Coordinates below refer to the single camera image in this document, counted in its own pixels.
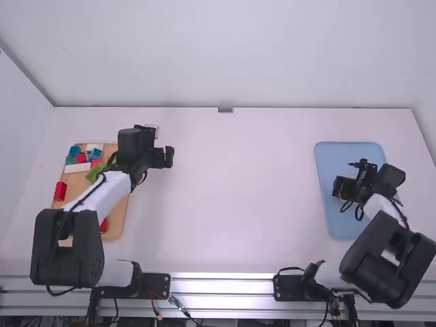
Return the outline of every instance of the colored block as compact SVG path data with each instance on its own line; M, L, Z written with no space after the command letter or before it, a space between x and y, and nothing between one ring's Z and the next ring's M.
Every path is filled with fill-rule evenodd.
M103 150L103 143L88 143L86 151L92 151L93 149Z
M64 201L66 193L67 193L67 184L65 184L64 182L57 182L56 189L54 191L53 200Z
M97 164L91 171L85 176L85 178L91 183L95 183L97 181L97 174L106 167L106 163L100 162Z
M77 156L77 154L80 152L82 152L82 149L78 145L73 145L71 148L69 148L69 155L72 157Z
M108 218L106 217L105 219L103 219L102 224L100 225L100 232L105 233L108 231L108 228L109 228L109 221Z
M66 165L63 169L64 174L73 174L75 172L86 172L91 169L91 162L76 163L75 165Z
M94 168L96 165L98 165L102 161L103 161L103 158L93 159L93 161L91 162L91 168Z
M91 152L91 157L92 157L92 159L98 159L98 158L101 158L102 155L103 155L103 151L102 151L102 150L99 150L99 149L96 149L96 148L94 148L94 149L92 150L92 152Z
M72 157L71 155L68 155L65 158L65 165L74 165L77 163L77 159L75 157Z
M78 164L83 164L84 162L87 162L87 156L83 152L78 153L76 159Z

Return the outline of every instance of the white wall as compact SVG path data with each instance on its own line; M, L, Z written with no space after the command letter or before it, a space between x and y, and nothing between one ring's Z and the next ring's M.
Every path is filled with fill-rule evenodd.
M0 243L52 110L52 105L0 49Z
M435 17L433 0L5 0L0 39L60 106L411 107L436 159Z

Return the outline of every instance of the red block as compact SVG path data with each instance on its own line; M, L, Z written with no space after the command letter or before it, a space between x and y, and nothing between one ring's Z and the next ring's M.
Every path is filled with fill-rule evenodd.
M54 201L64 201L65 200L65 194L67 193L67 184L64 182L57 182L56 183L56 189L54 191Z
M109 221L108 218L106 217L105 219L103 219L102 224L100 225L100 232L105 233L108 231L108 228L109 228Z
M78 164L83 164L84 162L87 162L87 155L85 155L83 152L78 153L76 159Z
M93 161L91 161L91 168L94 168L96 165L98 165L102 161L103 161L103 158L93 159Z

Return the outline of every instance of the white tabletop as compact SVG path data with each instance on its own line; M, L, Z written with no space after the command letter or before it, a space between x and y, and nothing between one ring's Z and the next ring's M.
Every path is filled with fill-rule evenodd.
M151 170L131 194L122 237L105 244L108 257L173 273L339 263L351 243L326 228L320 141L379 143L407 173L399 194L411 228L436 239L436 169L411 110L57 108L0 248L1 273L29 274L34 220L50 206L69 146L116 142L119 129L145 123L160 126L156 146L175 147L174 167ZM433 276L436 269L426 278Z

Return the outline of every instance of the white block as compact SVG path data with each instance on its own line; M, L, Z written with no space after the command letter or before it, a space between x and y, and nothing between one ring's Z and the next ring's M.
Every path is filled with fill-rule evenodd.
M92 151L94 148L103 150L103 143L88 143L86 151Z
M75 163L74 165L65 165L64 174L72 174L74 172L86 172L91 169L91 162Z

